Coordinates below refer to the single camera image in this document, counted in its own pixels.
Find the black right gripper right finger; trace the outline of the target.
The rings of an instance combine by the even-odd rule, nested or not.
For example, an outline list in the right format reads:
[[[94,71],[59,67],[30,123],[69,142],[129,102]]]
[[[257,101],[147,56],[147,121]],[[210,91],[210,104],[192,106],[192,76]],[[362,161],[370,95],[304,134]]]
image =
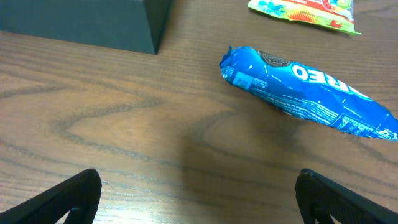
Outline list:
[[[310,169],[302,169],[295,197],[305,224],[397,224],[397,213]]]

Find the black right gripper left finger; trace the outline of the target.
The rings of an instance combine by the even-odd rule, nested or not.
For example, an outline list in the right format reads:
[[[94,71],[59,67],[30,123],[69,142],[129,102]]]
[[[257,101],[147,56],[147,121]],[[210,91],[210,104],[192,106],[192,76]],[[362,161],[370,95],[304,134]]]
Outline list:
[[[92,224],[101,197],[101,178],[86,169],[41,194],[1,213],[1,224],[57,223]]]

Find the green Haribo gummy bag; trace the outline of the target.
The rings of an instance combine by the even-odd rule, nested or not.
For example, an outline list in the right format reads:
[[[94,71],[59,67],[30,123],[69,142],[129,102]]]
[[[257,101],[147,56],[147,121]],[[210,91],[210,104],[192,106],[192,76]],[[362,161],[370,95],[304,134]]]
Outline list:
[[[250,0],[248,8],[279,19],[357,34],[353,0]]]

